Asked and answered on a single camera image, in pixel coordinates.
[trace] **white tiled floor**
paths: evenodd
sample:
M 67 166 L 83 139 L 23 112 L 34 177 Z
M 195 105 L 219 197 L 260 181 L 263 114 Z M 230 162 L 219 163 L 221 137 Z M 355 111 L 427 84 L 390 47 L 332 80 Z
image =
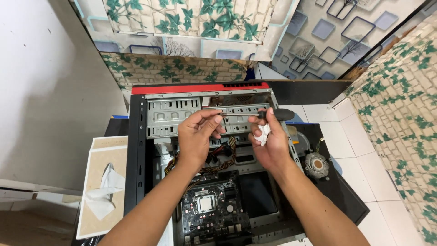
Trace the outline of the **white tiled floor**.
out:
M 348 99 L 335 109 L 327 104 L 280 107 L 296 111 L 303 121 L 320 124 L 328 150 L 343 170 L 343 178 L 370 209 L 358 228 L 371 246 L 423 245 Z M 293 243 L 287 246 L 312 246 L 308 239 L 305 244 Z

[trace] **screwdriver handle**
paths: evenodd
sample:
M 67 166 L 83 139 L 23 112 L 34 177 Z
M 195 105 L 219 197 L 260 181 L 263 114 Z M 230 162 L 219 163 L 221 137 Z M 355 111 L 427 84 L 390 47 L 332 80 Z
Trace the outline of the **screwdriver handle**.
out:
M 289 109 L 274 109 L 273 114 L 276 116 L 276 119 L 279 121 L 291 120 L 295 117 L 295 112 Z M 267 111 L 259 111 L 258 119 L 265 119 L 267 116 Z

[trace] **screwdriver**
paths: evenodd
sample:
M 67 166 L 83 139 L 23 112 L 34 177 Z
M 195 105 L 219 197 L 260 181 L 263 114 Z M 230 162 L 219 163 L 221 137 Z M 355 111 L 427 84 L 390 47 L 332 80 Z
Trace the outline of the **screwdriver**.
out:
M 276 116 L 276 119 L 279 121 L 286 121 L 291 120 L 295 117 L 295 113 L 289 109 L 274 109 L 273 114 Z M 219 115 L 225 117 L 225 116 L 257 116 L 258 119 L 265 119 L 267 116 L 266 111 L 258 111 L 258 113 L 248 114 L 248 113 L 219 113 Z

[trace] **ivy leaf pattern wallpaper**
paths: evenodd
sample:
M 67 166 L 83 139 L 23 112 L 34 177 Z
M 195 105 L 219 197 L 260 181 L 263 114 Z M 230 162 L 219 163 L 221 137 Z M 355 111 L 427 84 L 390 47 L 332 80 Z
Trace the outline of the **ivy leaf pattern wallpaper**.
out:
M 261 42 L 277 0 L 104 0 L 115 31 Z
M 346 91 L 427 245 L 437 244 L 437 12 Z
M 337 79 L 423 2 L 301 0 L 273 61 L 265 65 L 289 79 Z
M 133 85 L 243 81 L 251 61 L 100 53 L 122 90 Z

